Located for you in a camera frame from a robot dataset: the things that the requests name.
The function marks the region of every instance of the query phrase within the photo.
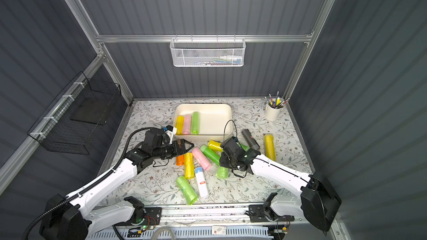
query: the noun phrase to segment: gray wall panel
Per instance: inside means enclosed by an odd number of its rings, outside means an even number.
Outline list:
[[[307,34],[323,0],[81,0],[100,34]]]
[[[0,0],[0,166],[95,57],[63,0]]]
[[[0,0],[0,166],[78,72],[96,56],[64,0]],[[110,81],[104,67],[95,79]],[[0,196],[0,239],[20,239],[55,194],[96,177],[126,109],[120,102],[89,155],[39,147]],[[30,239],[40,239],[38,226]]]
[[[243,67],[175,67],[168,44],[107,43],[136,98],[265,96],[284,91],[303,43],[248,43]]]
[[[427,236],[426,10],[427,0],[337,0],[292,95],[356,240]]]
[[[104,67],[93,79],[112,81]],[[44,211],[47,200],[56,194],[64,196],[97,176],[126,107],[120,98],[99,134],[97,150],[90,155],[49,152],[43,147],[34,152],[0,196],[0,239],[20,239],[25,227]],[[30,239],[42,239],[38,226]]]

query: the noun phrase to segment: floral tablecloth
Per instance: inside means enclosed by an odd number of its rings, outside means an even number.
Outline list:
[[[239,140],[247,144],[240,134],[242,129],[249,129],[253,137],[261,146],[264,153],[264,134],[274,135],[276,162],[289,168],[311,173],[311,168],[302,151],[300,141],[291,122],[286,108],[282,109],[279,118],[270,121],[265,118],[264,99],[206,99],[206,100],[147,100],[138,101],[134,107],[131,118],[121,139],[112,165],[114,165],[123,151],[125,142],[130,133],[136,129],[148,126],[160,127],[173,123],[177,106],[183,103],[224,103],[232,108],[233,120],[239,132]],[[143,140],[144,131],[137,133],[131,140],[129,149]],[[201,147],[207,142],[194,142],[196,147]],[[167,161],[157,160],[157,165]],[[148,167],[138,176],[125,182],[110,193],[99,206],[114,205],[126,196],[134,196],[145,205],[174,205],[185,204],[182,192],[178,189],[175,180],[184,175],[184,166],[176,166],[173,158],[167,166]],[[233,202],[263,202],[272,192],[289,194],[289,191],[263,177],[247,174],[245,178],[235,177],[229,170],[227,179],[215,177],[217,166],[205,172],[209,196],[198,199],[195,204],[206,203],[233,203]],[[189,180],[197,192],[195,179]]]

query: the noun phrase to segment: wire basket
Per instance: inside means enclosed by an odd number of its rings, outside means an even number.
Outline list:
[[[49,120],[41,132],[29,135],[48,151],[90,155],[120,96],[118,84],[86,79],[53,116],[44,117]]]
[[[176,67],[241,67],[245,58],[245,40],[234,42],[170,41]]]

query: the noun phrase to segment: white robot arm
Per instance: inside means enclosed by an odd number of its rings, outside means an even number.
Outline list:
[[[116,205],[97,210],[93,208],[120,184],[150,166],[154,159],[173,158],[194,147],[184,139],[172,142],[173,129],[172,126],[164,130],[151,128],[146,132],[144,142],[126,152],[118,166],[66,197],[56,195],[51,198],[46,205],[46,212],[27,228],[23,239],[27,238],[29,230],[40,220],[40,234],[46,240],[83,240],[106,227],[125,221],[140,225],[145,216],[144,205],[131,196]],[[289,199],[288,196],[272,193],[263,205],[267,218],[276,220],[284,215],[305,216],[317,228],[329,230],[341,200],[321,173],[310,175],[298,172],[270,160],[254,149],[245,152],[234,137],[222,143],[221,147],[224,152],[220,166],[265,177],[294,195]]]

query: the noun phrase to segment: white wire basket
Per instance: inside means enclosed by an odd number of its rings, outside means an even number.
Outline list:
[[[172,39],[170,51],[176,67],[241,67],[245,58],[244,39],[230,42],[181,42]]]

